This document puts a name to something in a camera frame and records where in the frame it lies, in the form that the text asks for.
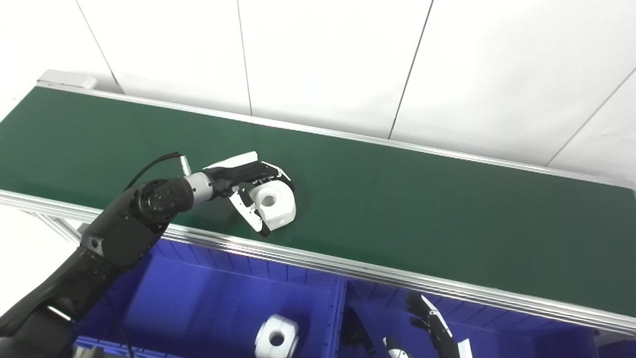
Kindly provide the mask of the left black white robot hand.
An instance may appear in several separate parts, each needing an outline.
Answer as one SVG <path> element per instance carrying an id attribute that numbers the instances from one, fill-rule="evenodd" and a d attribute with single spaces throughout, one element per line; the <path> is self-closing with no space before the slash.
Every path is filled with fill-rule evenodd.
<path id="1" fill-rule="evenodd" d="M 228 199 L 263 237 L 295 220 L 291 178 L 279 166 L 259 160 L 255 151 L 209 165 L 198 174 L 205 183 L 193 191 L 196 202 Z"/>

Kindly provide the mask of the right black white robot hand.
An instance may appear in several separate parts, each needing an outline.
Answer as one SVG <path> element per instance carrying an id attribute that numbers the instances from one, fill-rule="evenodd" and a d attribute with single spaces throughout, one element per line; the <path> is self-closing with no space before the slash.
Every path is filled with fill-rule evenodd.
<path id="1" fill-rule="evenodd" d="M 406 309 L 412 315 L 409 322 L 428 335 L 439 358 L 473 358 L 470 339 L 455 340 L 441 311 L 425 295 L 409 290 L 405 297 Z"/>

